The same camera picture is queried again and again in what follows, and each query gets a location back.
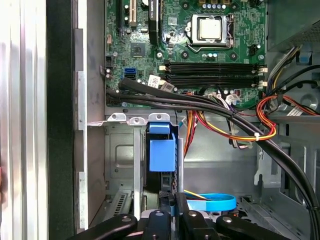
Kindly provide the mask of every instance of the ram slot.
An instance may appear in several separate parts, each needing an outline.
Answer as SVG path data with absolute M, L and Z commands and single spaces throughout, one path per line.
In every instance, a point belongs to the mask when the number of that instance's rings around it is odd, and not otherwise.
M 130 0 L 129 24 L 131 27 L 137 26 L 137 0 Z
M 253 88 L 259 77 L 246 76 L 177 76 L 167 75 L 166 80 L 177 88 L 201 88 L 215 84 L 224 88 Z
M 115 3 L 115 22 L 116 22 L 116 30 L 122 36 L 122 11 L 123 11 L 123 0 L 117 0 Z
M 175 75 L 190 75 L 194 72 L 199 75 L 255 75 L 259 67 L 256 64 L 194 62 L 170 62 L 165 63 L 165 66 L 168 73 Z

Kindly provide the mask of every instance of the vent slot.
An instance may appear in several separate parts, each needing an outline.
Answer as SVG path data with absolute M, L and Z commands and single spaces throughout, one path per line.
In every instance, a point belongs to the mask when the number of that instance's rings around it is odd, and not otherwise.
M 121 213 L 121 209 L 125 203 L 125 199 L 126 199 L 126 195 L 121 195 L 119 201 L 118 201 L 118 204 L 116 205 L 115 207 L 115 210 L 114 210 L 114 214 L 113 216 L 117 216 Z

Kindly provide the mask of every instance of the connector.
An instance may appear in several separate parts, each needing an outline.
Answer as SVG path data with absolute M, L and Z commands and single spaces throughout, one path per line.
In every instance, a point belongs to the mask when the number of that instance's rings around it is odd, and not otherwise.
M 124 74 L 137 74 L 137 69 L 134 67 L 126 67 L 124 69 Z
M 130 0 L 129 24 L 131 27 L 137 26 L 137 0 Z

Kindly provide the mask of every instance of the metal bracket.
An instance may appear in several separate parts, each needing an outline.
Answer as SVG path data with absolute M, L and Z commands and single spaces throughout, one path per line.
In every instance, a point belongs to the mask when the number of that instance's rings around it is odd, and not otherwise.
M 126 122 L 127 116 L 122 112 L 115 112 L 108 117 L 107 122 Z
M 259 177 L 263 177 L 263 187 L 265 188 L 280 188 L 281 186 L 281 169 L 277 165 L 276 174 L 272 174 L 273 159 L 265 153 L 265 151 L 258 147 L 258 170 L 254 175 L 254 185 L 258 185 Z
M 105 122 L 127 123 L 129 126 L 145 126 L 149 122 L 170 122 L 170 116 L 167 113 L 151 113 L 147 119 L 143 117 L 132 117 L 127 120 L 127 116 L 122 112 L 115 112 L 108 117 L 107 121 L 93 123 L 93 126 L 102 126 Z

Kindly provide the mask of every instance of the capacitor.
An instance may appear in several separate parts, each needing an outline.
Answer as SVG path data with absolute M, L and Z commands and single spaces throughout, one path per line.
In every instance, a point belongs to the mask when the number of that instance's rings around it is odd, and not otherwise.
M 129 25 L 129 18 L 127 16 L 124 18 L 124 24 Z
M 171 35 L 168 33 L 168 34 L 165 36 L 165 41 L 168 43 L 168 42 L 170 42 L 170 39 L 171 39 Z
M 125 12 L 125 14 L 129 14 L 129 6 L 128 5 L 124 5 L 124 12 Z

